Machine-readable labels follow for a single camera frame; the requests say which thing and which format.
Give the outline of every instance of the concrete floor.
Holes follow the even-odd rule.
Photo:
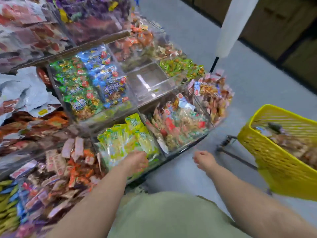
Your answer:
[[[220,28],[180,0],[141,0],[141,11],[158,22],[170,39],[205,69],[210,69]],[[212,181],[192,161],[195,150],[211,152],[217,161],[242,180],[258,188],[267,188],[261,176],[227,155],[215,153],[216,145],[226,135],[237,135],[257,109],[264,104],[295,112],[317,120],[317,96],[298,84],[284,72],[240,42],[236,42],[229,56],[221,59],[217,68],[225,69],[227,83],[236,93],[229,108],[229,116],[206,139],[194,148],[165,164],[148,176],[151,191],[177,191],[201,195],[214,201],[228,214]],[[255,164],[254,158],[235,142],[228,150]],[[274,195],[317,227],[317,202]]]

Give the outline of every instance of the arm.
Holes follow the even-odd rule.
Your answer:
[[[58,222],[48,238],[107,237],[124,195],[127,178],[147,165],[145,152],[129,154]]]
[[[206,151],[193,157],[206,172],[236,224],[254,238],[317,237],[317,230],[301,216],[218,165]]]

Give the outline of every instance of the shopping cart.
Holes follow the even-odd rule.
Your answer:
[[[267,104],[250,118],[238,136],[227,136],[217,151],[257,170],[272,192],[317,201],[317,171],[252,128],[268,123],[280,124],[286,133],[309,139],[317,146],[317,122]],[[254,156],[258,167],[225,150],[232,140],[238,140]]]

